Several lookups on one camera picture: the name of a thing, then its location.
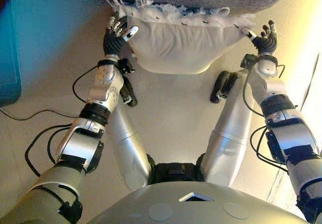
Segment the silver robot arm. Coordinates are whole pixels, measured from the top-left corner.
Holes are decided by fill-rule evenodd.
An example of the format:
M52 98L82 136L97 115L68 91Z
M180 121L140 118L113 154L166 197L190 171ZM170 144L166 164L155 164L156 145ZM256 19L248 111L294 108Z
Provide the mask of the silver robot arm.
M36 180L1 223L76 223L81 217L82 183L99 163L104 147L100 139L123 87L116 67L119 50L138 30L134 26L122 34L125 28L125 18L111 18L103 43L106 59L98 62L95 84L58 147L55 166Z
M276 28L269 21L265 33L258 37L249 29L242 29L259 50L256 62L248 62L248 83L260 105L272 157L286 165L297 206L310 223L322 223L322 158L316 141L300 111L289 100L283 81L277 78Z

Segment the black cable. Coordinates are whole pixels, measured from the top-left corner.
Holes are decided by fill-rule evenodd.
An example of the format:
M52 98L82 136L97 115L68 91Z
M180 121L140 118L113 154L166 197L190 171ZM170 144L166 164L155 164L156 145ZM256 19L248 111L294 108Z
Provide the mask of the black cable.
M281 76L283 75L284 70L285 70L285 68L286 68L286 65L284 65L284 64L279 64L277 67L280 67L280 66L282 66L282 67L283 67L283 69L282 69L282 71L281 71L280 75L278 76L278 78L281 78Z
M36 141L40 138L40 136L42 134L44 134L45 132L54 129L54 128L59 128L59 127L70 127L71 124L66 124L66 125L56 125L56 126L51 126L46 128L45 130L42 130L32 141L32 143L28 146L28 148L25 151L25 160L29 166L29 168L35 173L36 176L40 176L40 173L36 170L36 168L32 165L32 163L29 160L29 151L31 150L31 148L33 147L33 145L36 143Z
M243 87L243 101L244 101L245 105L247 106L247 108L248 108L249 110L251 110L251 111L252 111L252 112L254 112L255 114L257 114L257 115L259 115L259 116L263 117L263 116L264 116L263 114L261 114L261 113L259 113L259 112L255 111L254 109L252 109L252 108L248 105L248 103L247 103L247 101L246 101L245 91L246 91L246 85L247 85L248 77L249 77L249 76L250 76L250 71L249 71L249 73L248 73L248 75L247 75L247 77L246 77L246 80L245 80L245 83L244 83L244 87Z
M56 112L56 111L50 110L50 109L41 110L41 111L36 112L36 113L34 113L33 115L31 115L30 117L27 117L27 118L17 118L17 117L13 117L13 116L9 115L8 113L4 112L1 109L0 109L0 112L2 112L7 117L9 117L9 118L11 118L13 120L16 120L16 121L26 121L26 120L29 120L29 119L33 118L34 116L36 116L36 115L38 115L39 113L42 113L42 112L53 112L53 113L56 113L56 114L58 114L60 116L63 116L63 117L77 118L77 117L73 117L73 116L64 115L62 113L59 113L59 112Z
M259 155L260 157L262 157L262 158L264 158L264 159L266 159L266 160L268 160L268 161L275 162L274 160L271 160L271 159L269 159L269 158L265 157L264 155L260 154L259 152L257 152L256 148L255 148L255 147L254 147L254 145L253 145L253 137L254 137L254 135L255 135L259 130L261 130L261 129L263 129L263 128L266 128L266 129L267 129L267 127L266 127L266 126L262 126L262 127L258 128L258 129L256 129L256 130L251 134L251 138L250 138L251 147L252 147L252 149L254 150L254 152L256 153L256 155Z
M67 130L69 129L69 127L66 127L66 128L62 128L62 129L59 129L57 131L55 131L49 138L48 140L48 144L47 144L47 153L48 153L48 157L50 158L50 160L53 162L53 164L55 165L56 162L55 162L55 159L53 158L53 156L51 155L51 152L50 152L50 145L51 145L51 141L52 139L55 137L55 135L61 131L64 131L64 130Z
M90 68L88 71L86 71L84 74L82 74L81 76L79 76L75 81L74 81L74 83L72 84L72 92L74 93L74 95L79 99L79 100L81 100L82 102L84 102L84 103L86 103L86 101L85 100L83 100L82 98L80 98L78 95L77 95L77 93L76 93L76 91L75 91L75 85L76 85L76 83L83 77L83 76L85 76L86 74L88 74L89 72L91 72L92 70L94 70L95 68L97 67L97 65L95 65L94 67L92 67L92 68Z
M306 90L306 92L305 92L305 96L304 96L304 98L303 98L303 102L302 102L302 106L301 106L300 112L301 112L301 111L302 111L302 109L303 109L304 103L305 103L305 101L306 101L306 98L307 98L307 96L308 96L308 92L309 92L310 87L311 87L311 84L312 84L313 76L314 76L314 73L315 73L315 70L316 70L316 66L317 66L317 62L318 62L318 57L319 57L319 54L317 54L316 61L315 61L314 66L313 66L313 71L312 71L311 80L310 80L310 83L308 84L307 90Z
M262 127L258 128L258 129L256 129L256 130L252 133L251 138L250 138L250 143L251 143L252 148L254 149L254 146L253 146L253 137L254 137L255 133L256 133L256 132L258 132L259 130L263 129L263 128L264 128L264 131L262 132L262 135L261 135L260 140L259 140L259 142L258 142L257 148L256 148L256 150L255 150L257 158L258 158L259 160L261 160L261 161L263 161L263 162L265 162L265 163L267 163L267 164L271 165L271 166L274 166L274 167L276 167L276 168L278 168L278 169L281 169L281 170L285 171L286 173L288 173L287 169L285 169L285 168L283 168L283 167L281 167L281 166L279 166L279 165L276 165L276 164L275 164L275 163L277 163L276 161L274 161L274 160L270 160L270 159L266 158L265 156L263 156L262 154L260 154L260 153L259 153L259 147L260 147L261 141L262 141L262 139L263 139L263 137L264 137L264 134L265 134L265 132L266 132L266 130L267 130L266 126L262 126Z

